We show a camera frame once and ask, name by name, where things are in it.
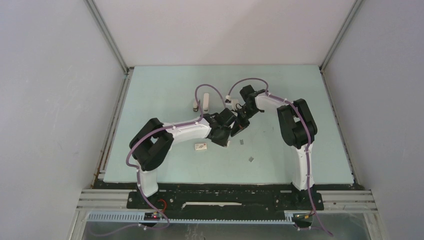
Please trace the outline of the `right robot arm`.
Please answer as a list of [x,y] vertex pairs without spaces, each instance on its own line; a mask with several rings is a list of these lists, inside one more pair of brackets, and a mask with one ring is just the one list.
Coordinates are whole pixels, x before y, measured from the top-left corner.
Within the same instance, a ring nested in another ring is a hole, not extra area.
[[318,133],[307,102],[302,98],[290,102],[270,94],[266,89],[255,91],[251,85],[243,87],[239,93],[243,105],[229,94],[225,97],[225,103],[231,105],[237,115],[230,135],[234,137],[246,129],[250,125],[249,119],[259,112],[276,114],[283,141],[296,152],[290,201],[295,208],[304,209],[314,196],[311,149]]

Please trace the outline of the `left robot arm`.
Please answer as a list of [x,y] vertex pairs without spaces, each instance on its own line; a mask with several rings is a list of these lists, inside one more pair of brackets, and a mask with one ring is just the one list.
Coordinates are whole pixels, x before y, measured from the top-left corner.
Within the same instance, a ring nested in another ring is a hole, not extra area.
[[165,124],[157,118],[150,119],[130,141],[126,158],[129,167],[136,168],[138,201],[145,208],[158,202],[157,168],[164,162],[172,146],[195,139],[209,139],[226,147],[237,114],[225,108],[220,113],[203,114],[198,119]]

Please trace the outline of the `white stapler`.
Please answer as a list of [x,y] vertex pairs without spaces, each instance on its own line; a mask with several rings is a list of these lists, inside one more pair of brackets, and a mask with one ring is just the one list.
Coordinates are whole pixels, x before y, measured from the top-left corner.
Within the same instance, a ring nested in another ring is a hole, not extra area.
[[210,104],[210,94],[205,92],[203,94],[203,102],[202,102],[202,110],[204,113],[209,112],[209,104]]

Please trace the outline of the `small grey stapler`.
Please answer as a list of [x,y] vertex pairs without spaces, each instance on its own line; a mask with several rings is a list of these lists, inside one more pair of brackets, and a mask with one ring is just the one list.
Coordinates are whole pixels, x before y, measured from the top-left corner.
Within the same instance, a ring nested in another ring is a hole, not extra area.
[[198,112],[199,111],[199,104],[198,104],[198,102],[196,100],[193,102],[192,110],[194,112]]

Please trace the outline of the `white staple box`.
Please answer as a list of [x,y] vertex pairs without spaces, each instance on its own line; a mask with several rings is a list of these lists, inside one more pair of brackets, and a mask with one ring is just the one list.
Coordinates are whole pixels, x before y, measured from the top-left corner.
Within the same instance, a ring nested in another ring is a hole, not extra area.
[[196,151],[203,151],[203,150],[207,150],[208,148],[207,148],[207,144],[204,142],[204,143],[195,143],[194,149]]

